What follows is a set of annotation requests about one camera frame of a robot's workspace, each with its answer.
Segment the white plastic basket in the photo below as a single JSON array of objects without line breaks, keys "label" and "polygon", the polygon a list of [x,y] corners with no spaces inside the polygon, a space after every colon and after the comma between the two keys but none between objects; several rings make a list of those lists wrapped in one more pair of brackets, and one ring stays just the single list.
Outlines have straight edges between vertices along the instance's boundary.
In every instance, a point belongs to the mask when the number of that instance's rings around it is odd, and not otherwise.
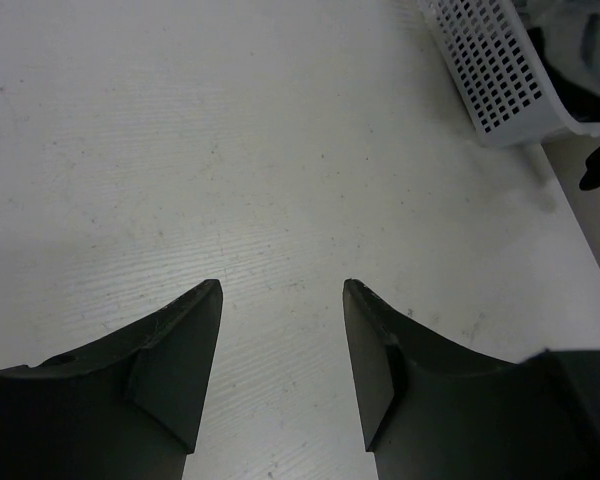
[{"label": "white plastic basket", "polygon": [[485,145],[569,132],[600,137],[564,108],[509,0],[418,0]]}]

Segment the table surface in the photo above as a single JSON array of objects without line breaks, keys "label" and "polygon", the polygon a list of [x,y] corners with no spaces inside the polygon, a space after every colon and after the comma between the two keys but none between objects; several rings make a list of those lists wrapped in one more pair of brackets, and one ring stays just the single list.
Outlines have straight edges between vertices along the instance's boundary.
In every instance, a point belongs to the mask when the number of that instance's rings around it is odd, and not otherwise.
[{"label": "table surface", "polygon": [[507,360],[600,348],[600,271],[544,154],[478,145],[409,1],[0,1],[0,368],[210,277],[185,478],[375,478],[348,277]]}]

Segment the basket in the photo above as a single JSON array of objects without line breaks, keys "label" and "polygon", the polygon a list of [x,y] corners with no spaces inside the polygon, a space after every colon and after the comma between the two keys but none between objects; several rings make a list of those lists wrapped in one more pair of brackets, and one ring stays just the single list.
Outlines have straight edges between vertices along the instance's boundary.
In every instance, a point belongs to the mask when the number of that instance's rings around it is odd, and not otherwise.
[{"label": "basket", "polygon": [[482,143],[600,137],[564,108],[510,0],[419,0]]}]

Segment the gray floor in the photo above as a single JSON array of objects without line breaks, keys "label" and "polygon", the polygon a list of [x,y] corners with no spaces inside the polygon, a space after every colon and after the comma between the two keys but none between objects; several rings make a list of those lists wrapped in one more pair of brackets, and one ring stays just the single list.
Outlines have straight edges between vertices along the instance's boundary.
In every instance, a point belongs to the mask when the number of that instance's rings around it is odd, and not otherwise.
[{"label": "gray floor", "polygon": [[600,271],[539,147],[477,145],[389,0],[0,2],[0,367],[207,277],[186,478],[375,478],[348,277],[479,351],[600,347]]}]

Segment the gray fabric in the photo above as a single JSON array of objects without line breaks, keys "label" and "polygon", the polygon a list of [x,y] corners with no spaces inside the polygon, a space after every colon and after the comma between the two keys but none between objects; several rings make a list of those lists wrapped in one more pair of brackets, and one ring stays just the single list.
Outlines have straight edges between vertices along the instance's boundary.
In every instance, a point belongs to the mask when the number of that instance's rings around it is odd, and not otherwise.
[{"label": "gray fabric", "polygon": [[600,0],[514,3],[527,29],[542,29],[544,53],[551,66],[600,97]]}]

